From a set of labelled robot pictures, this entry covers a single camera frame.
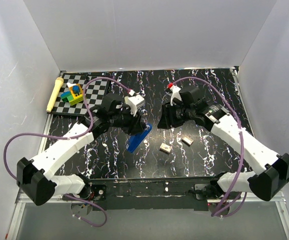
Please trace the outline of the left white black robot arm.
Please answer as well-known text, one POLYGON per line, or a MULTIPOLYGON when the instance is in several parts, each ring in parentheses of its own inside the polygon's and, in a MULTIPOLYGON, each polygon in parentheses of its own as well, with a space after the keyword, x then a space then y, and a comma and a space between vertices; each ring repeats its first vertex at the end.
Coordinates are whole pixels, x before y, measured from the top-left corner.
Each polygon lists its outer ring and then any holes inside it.
POLYGON ((72 194, 88 200, 92 194, 91 181, 82 174, 57 175, 58 169, 81 148, 92 143, 109 128, 119 128, 129 136, 143 134, 149 127, 139 109, 145 99, 137 94, 122 97, 108 93, 100 105, 91 107, 64 135, 45 151, 28 160, 19 160, 16 181, 19 188, 41 206, 55 195, 72 194))

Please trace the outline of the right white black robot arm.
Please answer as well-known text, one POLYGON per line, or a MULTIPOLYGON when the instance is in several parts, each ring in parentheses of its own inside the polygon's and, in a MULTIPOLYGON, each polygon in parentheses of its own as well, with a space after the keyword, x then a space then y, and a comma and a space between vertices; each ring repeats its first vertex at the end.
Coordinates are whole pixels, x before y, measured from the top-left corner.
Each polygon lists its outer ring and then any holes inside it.
POLYGON ((177 128, 193 121, 226 142, 252 168, 250 172, 222 172, 200 194, 222 199, 229 192, 247 192, 270 201, 289 182, 289 154, 280 155, 263 145, 239 127, 224 106, 207 103, 197 87, 170 84, 166 92, 170 101, 161 106, 159 129, 177 128))

